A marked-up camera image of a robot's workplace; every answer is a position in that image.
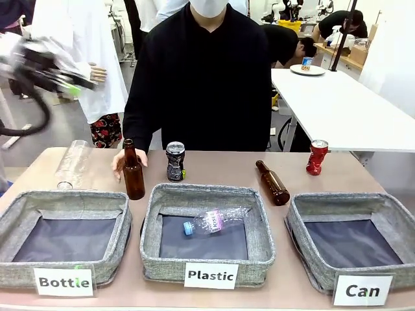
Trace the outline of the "white face mask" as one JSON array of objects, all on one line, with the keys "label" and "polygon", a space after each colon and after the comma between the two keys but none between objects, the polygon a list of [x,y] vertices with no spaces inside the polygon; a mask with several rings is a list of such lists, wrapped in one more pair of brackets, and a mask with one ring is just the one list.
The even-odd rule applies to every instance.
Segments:
[{"label": "white face mask", "polygon": [[203,17],[214,18],[227,7],[228,0],[189,0],[194,10]]}]

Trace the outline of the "person with pink belt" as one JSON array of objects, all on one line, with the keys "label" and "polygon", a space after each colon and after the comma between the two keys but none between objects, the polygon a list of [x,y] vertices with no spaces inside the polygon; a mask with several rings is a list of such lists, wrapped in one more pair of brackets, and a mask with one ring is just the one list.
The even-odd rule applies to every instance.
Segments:
[{"label": "person with pink belt", "polygon": [[12,32],[23,35],[19,20],[25,16],[23,25],[32,23],[36,0],[0,0],[0,33]]}]

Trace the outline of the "bending person in black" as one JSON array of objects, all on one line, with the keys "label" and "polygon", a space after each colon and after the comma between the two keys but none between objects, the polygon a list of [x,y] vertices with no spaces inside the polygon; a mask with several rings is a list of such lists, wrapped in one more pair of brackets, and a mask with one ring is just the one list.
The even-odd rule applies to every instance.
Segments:
[{"label": "bending person in black", "polygon": [[270,62],[273,68],[300,63],[304,57],[314,58],[317,48],[314,39],[299,38],[292,29],[279,25],[261,25],[268,40]]}]

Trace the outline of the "white Bottle label card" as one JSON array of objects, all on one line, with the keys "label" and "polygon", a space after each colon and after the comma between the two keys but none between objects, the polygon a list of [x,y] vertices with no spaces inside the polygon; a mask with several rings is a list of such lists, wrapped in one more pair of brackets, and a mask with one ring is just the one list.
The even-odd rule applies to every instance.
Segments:
[{"label": "white Bottle label card", "polygon": [[39,295],[51,297],[93,297],[95,285],[91,269],[34,268]]}]

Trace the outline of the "crushed red soda can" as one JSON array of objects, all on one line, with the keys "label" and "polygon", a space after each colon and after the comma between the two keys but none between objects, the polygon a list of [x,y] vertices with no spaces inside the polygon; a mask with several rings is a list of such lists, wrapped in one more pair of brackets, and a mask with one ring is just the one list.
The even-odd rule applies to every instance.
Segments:
[{"label": "crushed red soda can", "polygon": [[328,142],[321,139],[313,140],[310,151],[306,171],[312,176],[318,176],[322,171],[322,162],[328,153]]}]

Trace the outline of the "yellow plastic bin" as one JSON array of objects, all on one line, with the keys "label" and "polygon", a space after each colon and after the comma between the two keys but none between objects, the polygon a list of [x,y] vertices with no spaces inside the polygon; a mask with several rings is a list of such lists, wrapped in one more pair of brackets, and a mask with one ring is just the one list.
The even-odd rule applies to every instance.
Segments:
[{"label": "yellow plastic bin", "polygon": [[302,22],[301,21],[289,21],[289,20],[285,20],[285,19],[279,19],[278,20],[278,25],[291,29],[295,32],[299,32],[301,29],[301,25]]}]

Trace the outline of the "grey fabric basket labelled Plastic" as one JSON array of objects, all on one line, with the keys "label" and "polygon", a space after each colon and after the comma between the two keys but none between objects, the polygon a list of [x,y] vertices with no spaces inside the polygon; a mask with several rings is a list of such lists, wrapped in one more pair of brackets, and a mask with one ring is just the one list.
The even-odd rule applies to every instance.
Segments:
[{"label": "grey fabric basket labelled Plastic", "polygon": [[[183,223],[214,209],[247,207],[244,224],[211,235],[184,233]],[[144,277],[183,283],[188,262],[238,264],[236,287],[265,283],[276,247],[260,194],[224,185],[161,183],[150,195],[139,245]]]}]

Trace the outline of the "brown glass beer bottle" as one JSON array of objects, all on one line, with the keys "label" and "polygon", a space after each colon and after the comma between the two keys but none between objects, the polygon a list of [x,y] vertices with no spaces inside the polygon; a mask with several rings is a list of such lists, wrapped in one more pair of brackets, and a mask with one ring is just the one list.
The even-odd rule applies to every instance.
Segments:
[{"label": "brown glass beer bottle", "polygon": [[125,139],[123,142],[123,148],[123,175],[127,195],[131,200],[140,200],[145,196],[145,183],[143,179],[141,161],[137,157],[133,140]]},{"label": "brown glass beer bottle", "polygon": [[262,160],[257,160],[255,165],[261,175],[261,181],[267,188],[268,194],[274,205],[285,205],[290,200],[291,196],[278,175],[270,170]]}]

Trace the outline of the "wooden workbench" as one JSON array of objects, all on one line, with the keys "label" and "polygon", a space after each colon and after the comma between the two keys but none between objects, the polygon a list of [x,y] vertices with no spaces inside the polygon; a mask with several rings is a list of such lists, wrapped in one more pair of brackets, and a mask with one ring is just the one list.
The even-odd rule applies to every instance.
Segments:
[{"label": "wooden workbench", "polygon": [[[315,43],[315,46],[317,48],[318,53],[327,54],[332,59],[332,61],[334,61],[336,53],[337,53],[337,51],[335,49],[332,49],[330,47],[324,47],[324,45],[322,43]],[[340,56],[339,61],[341,61],[345,64],[348,64],[351,67],[353,67],[353,68],[355,68],[359,71],[362,71],[362,69],[363,69],[363,65],[355,62],[349,56]]]}]

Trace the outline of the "background person at bench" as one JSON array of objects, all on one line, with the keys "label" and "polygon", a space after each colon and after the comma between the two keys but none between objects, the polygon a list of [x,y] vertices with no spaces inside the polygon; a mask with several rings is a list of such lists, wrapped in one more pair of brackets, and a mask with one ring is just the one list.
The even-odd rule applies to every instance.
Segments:
[{"label": "background person at bench", "polygon": [[349,23],[349,34],[356,38],[368,37],[367,26],[364,22],[363,13],[360,10],[355,10],[353,14],[350,14],[347,10],[339,10],[328,15],[315,25],[312,38],[315,42],[318,42],[320,37],[326,39],[332,33],[332,28],[336,25],[340,25],[340,31],[344,33],[347,23]]}]

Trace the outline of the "large clear plastic bottle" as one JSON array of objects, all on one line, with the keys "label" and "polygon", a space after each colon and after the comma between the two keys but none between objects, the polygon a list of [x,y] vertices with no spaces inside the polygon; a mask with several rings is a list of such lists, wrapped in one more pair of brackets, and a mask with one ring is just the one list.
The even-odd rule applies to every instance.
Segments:
[{"label": "large clear plastic bottle", "polygon": [[59,190],[81,189],[92,148],[87,141],[74,140],[66,149],[55,172]]}]

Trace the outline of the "person's right hand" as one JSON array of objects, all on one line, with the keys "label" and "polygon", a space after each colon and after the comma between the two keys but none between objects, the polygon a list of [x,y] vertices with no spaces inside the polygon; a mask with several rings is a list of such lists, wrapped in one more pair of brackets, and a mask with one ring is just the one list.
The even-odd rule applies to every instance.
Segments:
[{"label": "person's right hand", "polygon": [[[135,149],[137,158],[140,159],[144,167],[148,167],[148,158],[144,150]],[[121,181],[121,172],[125,163],[125,150],[122,149],[118,154],[116,154],[112,161],[112,170],[113,174],[119,183]]]}]

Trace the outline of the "small blue-capped plastic bottle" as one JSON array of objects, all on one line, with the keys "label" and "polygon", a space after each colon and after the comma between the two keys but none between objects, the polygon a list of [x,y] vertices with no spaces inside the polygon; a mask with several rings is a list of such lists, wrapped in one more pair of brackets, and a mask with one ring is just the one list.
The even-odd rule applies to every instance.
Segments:
[{"label": "small blue-capped plastic bottle", "polygon": [[203,212],[192,220],[184,222],[184,233],[191,235],[211,235],[224,229],[244,224],[250,209],[247,207],[222,208]]}]

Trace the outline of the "crushed black drink can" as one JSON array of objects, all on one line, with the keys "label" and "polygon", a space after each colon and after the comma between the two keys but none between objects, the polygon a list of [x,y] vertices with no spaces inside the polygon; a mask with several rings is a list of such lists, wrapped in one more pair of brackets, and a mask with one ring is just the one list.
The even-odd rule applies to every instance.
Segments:
[{"label": "crushed black drink can", "polygon": [[183,143],[173,141],[166,147],[167,178],[171,182],[181,182],[185,177],[184,157],[185,146]]}]

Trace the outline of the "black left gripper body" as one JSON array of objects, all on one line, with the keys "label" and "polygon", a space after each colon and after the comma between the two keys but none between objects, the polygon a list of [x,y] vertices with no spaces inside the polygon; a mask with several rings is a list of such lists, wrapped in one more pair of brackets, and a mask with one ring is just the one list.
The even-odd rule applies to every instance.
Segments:
[{"label": "black left gripper body", "polygon": [[53,79],[60,78],[58,75],[50,52],[35,51],[24,45],[18,47],[18,81],[26,93],[32,93],[35,87],[57,93]]}]

